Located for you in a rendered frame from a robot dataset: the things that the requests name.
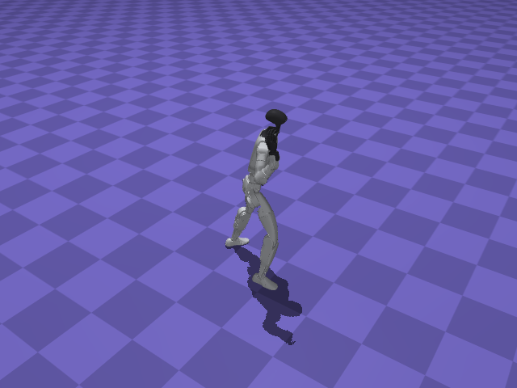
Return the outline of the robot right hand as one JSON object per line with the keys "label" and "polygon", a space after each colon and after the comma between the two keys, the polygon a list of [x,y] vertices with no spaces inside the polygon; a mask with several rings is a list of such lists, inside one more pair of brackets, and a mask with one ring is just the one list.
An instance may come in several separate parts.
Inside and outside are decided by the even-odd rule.
{"label": "robot right hand", "polygon": [[[274,131],[274,129],[268,130],[267,135],[265,137],[265,142],[267,144],[267,148],[270,150],[269,156],[270,155],[275,155],[275,160],[279,161],[280,156],[279,156],[279,151],[276,150],[277,149],[277,142],[276,141],[277,141],[277,136],[278,136],[278,134],[280,132],[277,132],[276,135],[275,135],[275,132],[277,130],[275,130],[274,132],[273,131]],[[274,135],[275,135],[275,137],[274,137]]]}

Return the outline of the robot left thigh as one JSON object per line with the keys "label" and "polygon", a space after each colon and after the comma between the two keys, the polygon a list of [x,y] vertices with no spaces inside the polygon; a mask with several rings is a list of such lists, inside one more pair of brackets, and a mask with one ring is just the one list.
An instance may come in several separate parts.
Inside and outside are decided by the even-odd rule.
{"label": "robot left thigh", "polygon": [[[243,179],[244,180],[244,179]],[[242,182],[243,182],[242,180]],[[238,212],[237,212],[237,215],[240,219],[242,219],[243,221],[247,220],[250,218],[250,215],[252,214],[252,212],[254,211],[255,208],[251,208],[248,201],[247,201],[247,197],[246,197],[246,194],[245,194],[245,202],[246,202],[246,207],[245,208],[242,208],[242,209],[239,209]]]}

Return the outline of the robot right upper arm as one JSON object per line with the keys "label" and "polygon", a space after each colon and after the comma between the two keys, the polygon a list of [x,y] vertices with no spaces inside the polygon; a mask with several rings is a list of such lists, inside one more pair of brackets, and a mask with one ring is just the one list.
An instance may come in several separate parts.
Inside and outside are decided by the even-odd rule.
{"label": "robot right upper arm", "polygon": [[[267,162],[267,157],[269,156],[269,151],[270,150],[267,148],[267,144],[265,142],[260,142],[260,144],[256,150],[257,158],[256,158],[256,163],[255,163],[255,175],[266,167],[266,162]],[[267,179],[262,178],[257,183],[264,185],[266,182],[267,182]]]}

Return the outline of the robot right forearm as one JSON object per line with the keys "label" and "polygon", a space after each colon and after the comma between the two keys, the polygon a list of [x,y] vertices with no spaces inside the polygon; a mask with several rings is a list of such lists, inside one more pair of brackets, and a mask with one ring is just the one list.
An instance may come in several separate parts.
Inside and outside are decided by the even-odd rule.
{"label": "robot right forearm", "polygon": [[269,179],[271,177],[271,174],[277,170],[279,167],[279,161],[275,160],[275,155],[270,155],[270,161],[266,165],[264,169],[262,169],[260,172],[258,172],[254,176],[254,181],[257,183],[262,178]]}

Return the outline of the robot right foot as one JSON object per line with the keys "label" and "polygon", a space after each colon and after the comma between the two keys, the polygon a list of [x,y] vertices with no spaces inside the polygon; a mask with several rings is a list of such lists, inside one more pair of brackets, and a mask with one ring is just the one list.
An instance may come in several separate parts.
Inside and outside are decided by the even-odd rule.
{"label": "robot right foot", "polygon": [[255,283],[258,283],[260,284],[262,287],[264,288],[267,288],[267,289],[270,289],[270,290],[276,290],[278,288],[278,285],[273,282],[272,280],[270,280],[269,278],[267,278],[265,276],[265,278],[263,277],[263,280],[261,280],[261,278],[259,278],[259,274],[258,273],[255,273],[252,277],[252,281],[255,282]]}

